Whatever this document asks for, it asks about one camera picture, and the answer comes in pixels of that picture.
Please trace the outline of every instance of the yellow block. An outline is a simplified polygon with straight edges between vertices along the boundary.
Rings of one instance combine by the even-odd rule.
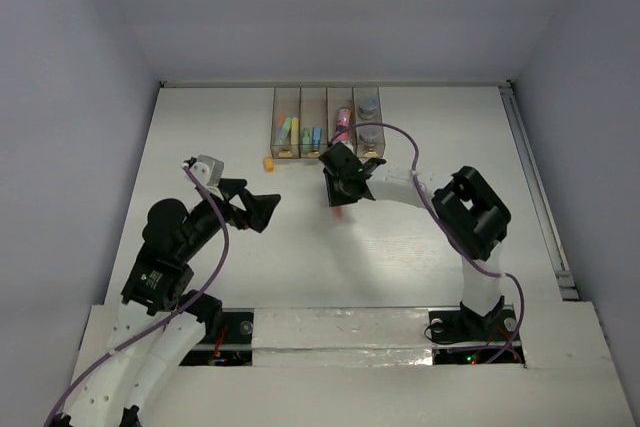
[[[273,172],[276,166],[273,163],[273,159],[271,157],[264,158],[264,170],[267,172]]]
[[[298,136],[300,134],[300,119],[294,117],[291,119],[291,145],[298,145]]]

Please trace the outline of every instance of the clear plastic bin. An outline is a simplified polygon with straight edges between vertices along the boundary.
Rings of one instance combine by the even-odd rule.
[[[349,112],[346,119],[343,115],[345,110]],[[352,126],[354,121],[353,89],[351,87],[329,87],[327,89],[327,138],[329,141],[340,131],[345,131],[347,126]],[[354,129],[346,131],[341,138],[349,142],[355,152],[356,133]]]
[[[366,122],[382,123],[382,107],[378,87],[354,87],[356,125]],[[382,157],[384,155],[384,128],[377,125],[358,127],[356,155],[361,158]]]
[[[300,157],[317,158],[327,149],[327,89],[303,87],[300,102]]]
[[[300,88],[276,87],[271,119],[271,155],[274,159],[300,157]]]

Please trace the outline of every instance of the purple cable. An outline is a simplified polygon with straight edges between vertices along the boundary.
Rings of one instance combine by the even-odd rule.
[[[508,277],[509,279],[511,279],[513,281],[514,284],[516,284],[516,289],[518,290],[518,295],[520,297],[520,317],[518,318],[518,322],[516,323],[516,327],[513,330],[512,334],[511,334],[511,337],[509,338],[509,340],[502,347],[500,347],[500,346],[492,346],[492,345],[486,345],[486,346],[478,347],[478,350],[498,349],[498,352],[496,352],[493,356],[491,356],[491,358],[489,360],[487,360],[485,362],[485,364],[492,363],[494,360],[496,360],[498,357],[500,357],[505,351],[507,351],[510,348],[509,346],[511,345],[511,343],[513,341],[515,341],[516,337],[518,336],[518,332],[520,332],[520,326],[522,325],[522,320],[524,319],[524,292],[522,290],[522,286],[520,285],[520,282],[518,281],[518,279],[516,279],[516,277],[513,274],[510,274],[508,272],[505,272],[504,274],[500,274],[500,273],[496,273],[496,272],[490,272],[490,271],[482,268],[480,266],[480,264],[478,264],[478,262],[476,262],[474,259],[472,259],[471,256],[469,254],[467,254],[464,251],[464,249],[462,249],[462,247],[456,241],[456,239],[454,239],[452,237],[452,235],[449,233],[449,229],[440,220],[440,218],[436,214],[436,212],[433,209],[433,207],[431,207],[431,204],[429,203],[429,200],[427,199],[427,197],[425,196],[424,192],[420,188],[420,182],[418,181],[418,173],[416,172],[417,167],[418,167],[418,159],[420,157],[420,148],[418,147],[418,144],[416,143],[415,139],[413,137],[411,137],[411,135],[409,135],[408,132],[402,130],[401,128],[396,127],[395,125],[385,124],[383,122],[362,122],[361,124],[351,125],[348,128],[348,130],[357,129],[358,127],[364,127],[365,125],[376,125],[378,127],[386,127],[387,129],[395,130],[396,132],[404,135],[407,138],[407,140],[409,142],[411,142],[411,145],[413,146],[413,150],[414,150],[413,161],[411,162],[411,172],[413,174],[413,185],[415,186],[416,191],[418,192],[418,196],[420,197],[420,201],[422,202],[422,205],[424,206],[425,209],[427,209],[427,212],[429,212],[429,215],[431,216],[433,221],[436,223],[436,225],[438,227],[440,227],[440,230],[442,230],[442,232],[445,234],[445,236],[449,240],[449,243],[451,244],[453,249],[458,254],[460,254],[462,256],[462,258],[469,263],[469,265],[471,265],[474,269],[476,269],[481,274],[486,275],[487,277],[492,277],[494,279],[500,279],[502,277]],[[330,143],[333,143],[336,140],[336,138],[338,137],[338,135],[334,135],[333,138],[331,139]]]
[[[213,281],[216,280],[216,277],[218,277],[218,274],[222,270],[222,266],[224,265],[224,262],[227,259],[227,255],[229,254],[229,229],[227,228],[227,224],[226,224],[226,222],[224,220],[222,212],[220,212],[220,209],[216,205],[216,203],[213,200],[213,197],[211,196],[209,191],[198,181],[198,179],[196,179],[196,177],[193,175],[193,173],[191,173],[191,171],[189,170],[189,167],[184,166],[183,170],[187,173],[187,176],[189,177],[191,182],[193,182],[194,185],[196,186],[196,189],[198,190],[198,193],[200,194],[200,196],[209,203],[209,205],[213,209],[213,212],[216,214],[216,218],[218,219],[218,222],[220,222],[220,227],[222,229],[222,235],[224,237],[224,246],[222,247],[222,254],[220,254],[220,260],[218,261],[218,265],[216,266],[216,268],[213,271],[213,273],[211,274],[211,276],[209,276],[207,281],[202,285],[202,288],[198,292],[196,292],[196,294],[193,297],[191,297],[181,307],[179,307],[176,310],[174,310],[173,312],[171,312],[171,314],[169,314],[164,319],[156,322],[155,324],[152,324],[151,326],[147,327],[145,330],[143,330],[139,334],[134,335],[129,340],[126,340],[126,341],[122,342],[120,345],[116,346],[113,349],[115,352],[123,351],[124,349],[126,349],[127,347],[130,347],[131,345],[135,344],[140,339],[146,337],[150,333],[155,332],[156,330],[164,327],[169,322],[171,322],[173,319],[175,319],[178,315],[182,314],[185,310],[187,310],[189,307],[191,307],[194,304],[194,302],[196,302],[200,297],[202,297],[204,295],[204,293],[211,286]],[[67,398],[71,395],[71,393],[87,377],[89,377],[98,367],[100,367],[102,364],[104,364],[111,357],[112,357],[112,355],[109,352],[105,353],[102,357],[100,357],[93,364],[91,364],[84,372],[82,372],[82,374],[80,374],[76,380],[74,380],[71,383],[69,388],[64,391],[64,393],[60,396],[60,399],[53,406],[53,409],[51,409],[51,412],[49,412],[49,416],[47,417],[47,420],[44,423],[44,427],[49,427],[49,425],[53,421],[53,418],[58,414],[60,409],[62,409],[62,406],[64,405],[64,403],[67,400]]]

